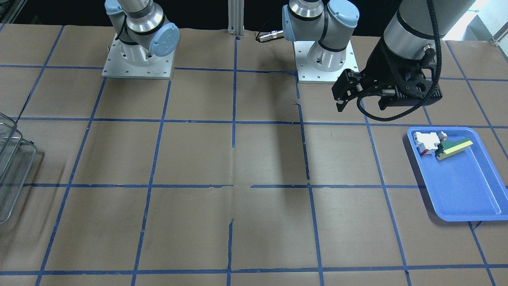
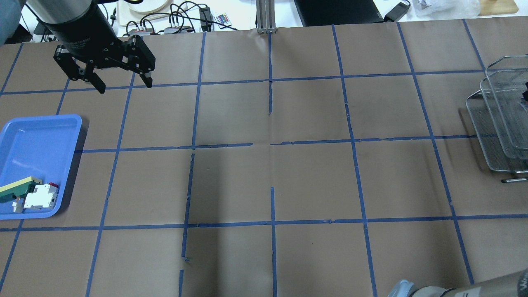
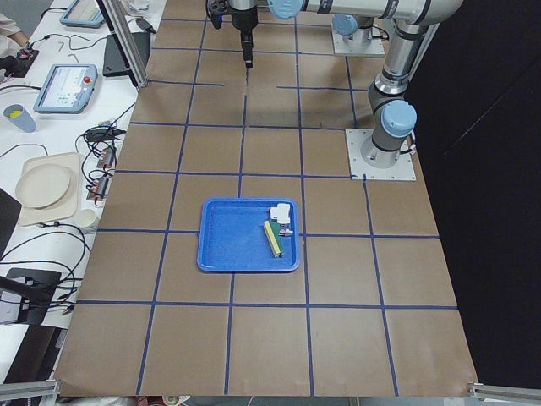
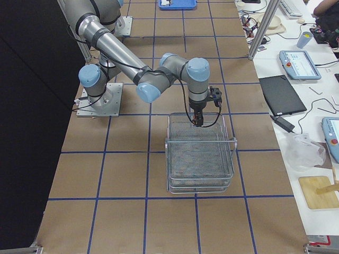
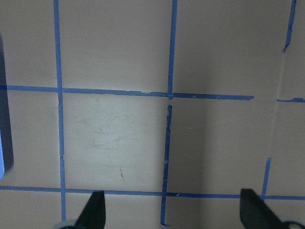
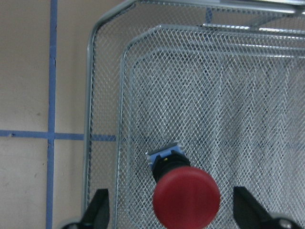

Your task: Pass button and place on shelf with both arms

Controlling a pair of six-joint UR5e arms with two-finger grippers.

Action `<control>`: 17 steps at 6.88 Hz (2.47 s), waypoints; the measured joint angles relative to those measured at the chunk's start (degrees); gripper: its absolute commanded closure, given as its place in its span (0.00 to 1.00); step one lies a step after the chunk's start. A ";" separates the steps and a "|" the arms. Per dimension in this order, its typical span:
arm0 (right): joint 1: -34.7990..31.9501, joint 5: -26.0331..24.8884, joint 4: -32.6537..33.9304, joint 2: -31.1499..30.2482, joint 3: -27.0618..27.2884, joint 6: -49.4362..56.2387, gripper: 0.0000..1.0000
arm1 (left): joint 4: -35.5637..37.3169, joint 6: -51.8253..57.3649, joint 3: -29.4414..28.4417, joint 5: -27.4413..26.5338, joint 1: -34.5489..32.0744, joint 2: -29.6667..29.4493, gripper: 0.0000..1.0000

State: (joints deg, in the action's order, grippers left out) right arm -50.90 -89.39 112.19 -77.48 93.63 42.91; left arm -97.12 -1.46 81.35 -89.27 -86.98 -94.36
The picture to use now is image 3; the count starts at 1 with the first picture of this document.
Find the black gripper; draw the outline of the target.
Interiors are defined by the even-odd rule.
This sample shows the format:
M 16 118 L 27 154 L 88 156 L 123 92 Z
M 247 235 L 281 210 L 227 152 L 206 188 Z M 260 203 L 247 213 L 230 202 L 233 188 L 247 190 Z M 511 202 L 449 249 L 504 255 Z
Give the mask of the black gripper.
M 255 0 L 231 0 L 230 12 L 232 24 L 237 30 L 252 30 L 258 24 L 258 12 Z M 253 33 L 242 31 L 241 46 L 243 50 L 243 60 L 245 67 L 253 67 Z

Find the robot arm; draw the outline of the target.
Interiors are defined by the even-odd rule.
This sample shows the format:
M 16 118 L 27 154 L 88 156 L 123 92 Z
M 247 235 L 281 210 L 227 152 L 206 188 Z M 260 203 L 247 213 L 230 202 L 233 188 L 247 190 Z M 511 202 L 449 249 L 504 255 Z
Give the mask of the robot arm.
M 332 28 L 345 42 L 368 46 L 372 41 L 374 17 L 357 14 L 334 14 Z
M 381 72 L 368 93 L 374 115 L 371 138 L 361 147 L 361 156 L 372 167 L 393 167 L 404 140 L 417 121 L 414 107 L 403 100 L 413 64 L 430 27 L 450 18 L 461 1 L 268 1 L 278 19 L 292 19 L 301 12 L 332 14 L 337 27 L 351 18 L 359 28 L 371 29 L 374 19 L 395 22 L 394 35 Z

